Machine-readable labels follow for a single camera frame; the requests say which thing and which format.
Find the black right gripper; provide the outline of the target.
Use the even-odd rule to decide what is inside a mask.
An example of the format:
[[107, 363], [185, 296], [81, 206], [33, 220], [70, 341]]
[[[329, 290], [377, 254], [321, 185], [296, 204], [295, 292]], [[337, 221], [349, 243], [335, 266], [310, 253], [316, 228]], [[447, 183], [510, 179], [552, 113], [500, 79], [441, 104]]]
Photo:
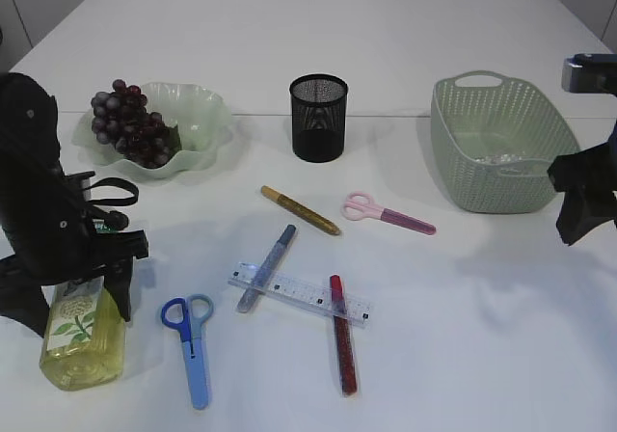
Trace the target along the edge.
[[547, 170], [554, 190], [564, 194], [556, 227], [572, 246], [596, 227], [616, 224], [616, 156], [609, 142], [559, 155]]

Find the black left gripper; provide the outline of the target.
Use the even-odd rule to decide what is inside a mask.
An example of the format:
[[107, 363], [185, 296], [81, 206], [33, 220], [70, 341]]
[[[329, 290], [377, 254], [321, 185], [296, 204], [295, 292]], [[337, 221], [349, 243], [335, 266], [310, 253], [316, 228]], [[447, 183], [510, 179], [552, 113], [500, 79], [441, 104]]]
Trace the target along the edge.
[[1, 227], [16, 257], [1, 259], [1, 315], [41, 338], [48, 303], [40, 284], [87, 278], [105, 266], [104, 287], [131, 320], [133, 259], [148, 256], [143, 231], [87, 201], [60, 164], [58, 108], [33, 78], [1, 76]]

